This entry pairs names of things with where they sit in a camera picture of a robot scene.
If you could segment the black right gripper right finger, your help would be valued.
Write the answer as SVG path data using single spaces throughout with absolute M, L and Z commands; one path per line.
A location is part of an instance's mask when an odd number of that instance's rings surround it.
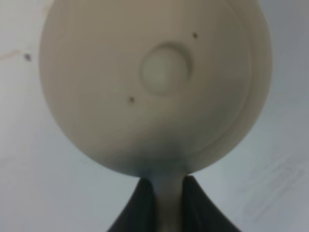
M 191 175 L 183 180 L 182 217 L 183 232 L 240 232 Z

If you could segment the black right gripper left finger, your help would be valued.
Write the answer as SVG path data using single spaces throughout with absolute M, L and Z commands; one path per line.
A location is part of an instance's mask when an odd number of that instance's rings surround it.
M 140 179 L 130 200 L 108 229 L 110 232 L 155 232 L 156 202 L 148 179 Z

